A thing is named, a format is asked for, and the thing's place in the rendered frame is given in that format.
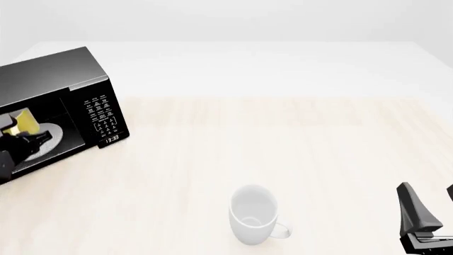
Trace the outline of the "yellow and white mug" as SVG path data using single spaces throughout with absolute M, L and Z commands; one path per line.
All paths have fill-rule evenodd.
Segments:
M 13 127 L 7 128 L 2 131 L 3 133 L 8 133 L 10 135 L 17 135 L 21 132 L 27 132 L 29 135 L 35 135 L 39 133 L 40 124 L 37 122 L 28 108 L 10 112 L 9 115 L 14 120 L 16 120 L 17 123 L 13 125 Z

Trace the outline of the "black microwave oven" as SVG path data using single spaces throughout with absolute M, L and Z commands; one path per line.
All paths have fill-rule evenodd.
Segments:
M 0 67 L 0 115 L 23 108 L 39 124 L 60 126 L 63 138 L 43 157 L 17 165 L 11 180 L 130 135 L 110 78 L 86 47 Z

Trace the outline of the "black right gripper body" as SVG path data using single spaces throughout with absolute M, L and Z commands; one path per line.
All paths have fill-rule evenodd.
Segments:
M 406 254 L 453 255 L 453 236 L 435 236 L 432 232 L 400 231 L 400 242 Z

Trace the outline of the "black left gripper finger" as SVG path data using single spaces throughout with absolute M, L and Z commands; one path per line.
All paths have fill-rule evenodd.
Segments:
M 10 116 L 8 113 L 0 115 L 0 131 L 4 131 L 15 127 L 17 125 L 17 120 Z
M 39 149 L 40 146 L 46 142 L 49 142 L 53 138 L 50 131 L 44 131 L 34 135 L 31 135 L 28 132 L 22 132 L 18 133 L 18 137 L 24 141 L 23 147 L 27 149 Z

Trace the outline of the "round glass turntable plate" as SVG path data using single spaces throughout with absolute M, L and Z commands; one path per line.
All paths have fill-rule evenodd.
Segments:
M 55 125 L 53 123 L 40 123 L 40 131 L 49 131 L 52 139 L 45 142 L 42 146 L 40 146 L 39 152 L 30 155 L 25 161 L 32 161 L 34 159 L 38 159 L 39 157 L 43 157 L 44 155 L 51 152 L 56 146 L 61 142 L 63 138 L 63 129 L 60 126 Z

